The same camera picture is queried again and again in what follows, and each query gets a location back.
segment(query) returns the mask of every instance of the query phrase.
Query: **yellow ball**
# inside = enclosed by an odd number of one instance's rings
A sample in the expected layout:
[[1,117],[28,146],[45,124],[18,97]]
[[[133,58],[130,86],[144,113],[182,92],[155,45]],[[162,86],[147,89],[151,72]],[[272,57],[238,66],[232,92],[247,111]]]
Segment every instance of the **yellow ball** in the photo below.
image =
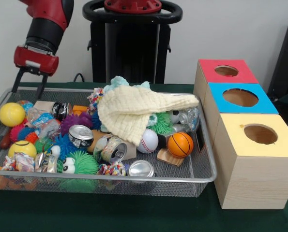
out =
[[7,103],[0,109],[0,121],[7,127],[19,125],[25,116],[23,107],[17,103]]
[[23,152],[32,158],[35,158],[37,155],[37,151],[35,146],[28,141],[18,141],[15,142],[8,151],[8,156],[11,158],[14,156],[15,152]]

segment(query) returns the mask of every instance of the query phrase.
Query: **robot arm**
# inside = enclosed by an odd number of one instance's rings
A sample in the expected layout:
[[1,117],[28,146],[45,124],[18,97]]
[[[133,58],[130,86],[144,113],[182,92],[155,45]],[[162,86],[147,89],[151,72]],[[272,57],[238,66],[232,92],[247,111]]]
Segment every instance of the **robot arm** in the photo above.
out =
[[20,68],[12,92],[16,92],[24,73],[42,75],[37,89],[40,98],[45,83],[58,68],[55,56],[64,31],[73,14],[74,0],[20,0],[27,4],[27,12],[33,18],[26,42],[15,50],[14,63]]

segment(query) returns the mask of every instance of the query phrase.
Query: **wire basket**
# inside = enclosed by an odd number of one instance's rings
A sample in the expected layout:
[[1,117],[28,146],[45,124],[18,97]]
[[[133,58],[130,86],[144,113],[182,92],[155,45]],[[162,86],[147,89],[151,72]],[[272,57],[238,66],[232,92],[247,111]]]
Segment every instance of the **wire basket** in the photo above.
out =
[[[90,90],[83,89],[46,89],[42,100],[69,102],[72,105],[87,105],[87,96],[90,92]],[[8,90],[0,98],[0,107],[7,102],[17,102],[19,100],[28,100],[35,103],[37,101],[35,95],[36,88],[21,87],[17,93],[11,93]],[[181,166],[174,167],[157,160],[158,149],[151,154],[137,152],[137,158],[123,161],[124,164],[131,164],[135,160],[147,160],[154,167],[156,177],[0,171],[0,189],[198,197],[207,183],[214,181],[217,175],[201,105],[199,109],[200,128],[205,145],[199,151],[196,135],[191,133],[195,149],[190,156],[184,159]],[[8,129],[0,123],[0,141]],[[0,149],[0,166],[5,161],[7,153],[8,150]]]

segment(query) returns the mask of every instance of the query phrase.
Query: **white wall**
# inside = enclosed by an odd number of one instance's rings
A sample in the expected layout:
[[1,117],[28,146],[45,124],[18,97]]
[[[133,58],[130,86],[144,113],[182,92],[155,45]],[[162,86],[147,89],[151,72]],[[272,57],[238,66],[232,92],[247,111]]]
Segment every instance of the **white wall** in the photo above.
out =
[[[86,0],[75,0],[71,24],[57,55],[60,65],[49,82],[72,81],[82,72],[92,81],[87,51],[90,22],[82,16]],[[184,11],[171,26],[172,53],[167,58],[166,83],[193,84],[199,58],[243,58],[267,89],[288,25],[288,0],[172,0]],[[17,0],[0,0],[0,94],[11,87],[18,69],[14,50],[25,42],[31,18]],[[40,81],[25,74],[23,81]]]

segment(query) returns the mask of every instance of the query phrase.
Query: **wooden box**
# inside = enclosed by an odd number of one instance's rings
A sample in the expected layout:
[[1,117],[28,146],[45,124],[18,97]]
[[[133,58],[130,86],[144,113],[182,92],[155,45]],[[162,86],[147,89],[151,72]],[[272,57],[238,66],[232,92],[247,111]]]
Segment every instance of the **wooden box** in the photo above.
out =
[[244,60],[199,59],[193,94],[205,102],[208,83],[258,83]]
[[223,209],[283,209],[288,127],[279,115],[221,114],[213,144]]
[[278,114],[259,84],[208,83],[203,108],[212,145],[220,113]]

